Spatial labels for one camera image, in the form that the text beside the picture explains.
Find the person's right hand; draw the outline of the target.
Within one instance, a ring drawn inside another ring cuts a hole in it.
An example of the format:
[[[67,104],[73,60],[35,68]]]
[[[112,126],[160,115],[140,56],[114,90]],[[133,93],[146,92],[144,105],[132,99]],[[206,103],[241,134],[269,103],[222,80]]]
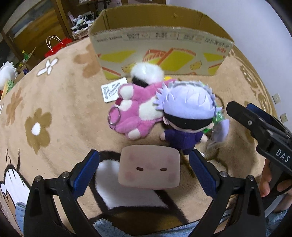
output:
[[[266,197],[270,192],[269,183],[272,180],[272,174],[270,170],[270,161],[268,159],[265,160],[265,165],[262,170],[262,176],[259,184],[259,191],[261,197]],[[291,186],[291,180],[285,180],[281,182],[277,186],[278,192],[284,191],[288,187]],[[273,210],[273,212],[281,212],[287,210],[291,206],[291,189],[286,192],[286,196],[282,199],[282,201],[278,204],[278,206]]]

